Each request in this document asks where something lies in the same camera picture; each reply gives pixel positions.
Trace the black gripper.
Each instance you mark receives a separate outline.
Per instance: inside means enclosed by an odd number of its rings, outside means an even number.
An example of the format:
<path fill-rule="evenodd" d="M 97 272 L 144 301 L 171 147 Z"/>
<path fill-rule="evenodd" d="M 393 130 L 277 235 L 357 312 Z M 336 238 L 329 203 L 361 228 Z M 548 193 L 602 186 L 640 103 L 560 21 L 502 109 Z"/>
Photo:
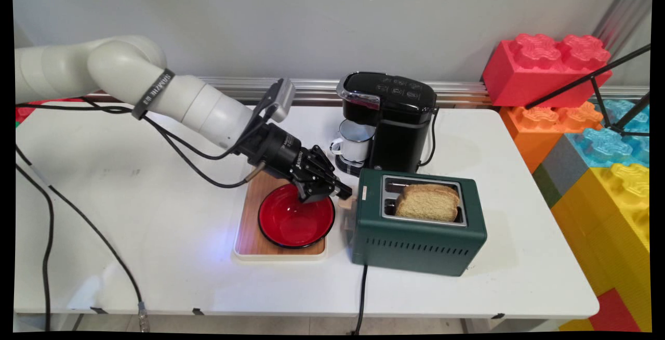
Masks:
<path fill-rule="evenodd" d="M 325 151 L 318 145 L 307 148 L 278 125 L 252 128 L 238 146 L 238 153 L 246 156 L 251 165 L 264 163 L 264 171 L 271 176 L 296 182 L 301 203 L 319 202 L 329 196 L 341 199 L 352 196 L 352 188 L 335 174 Z"/>

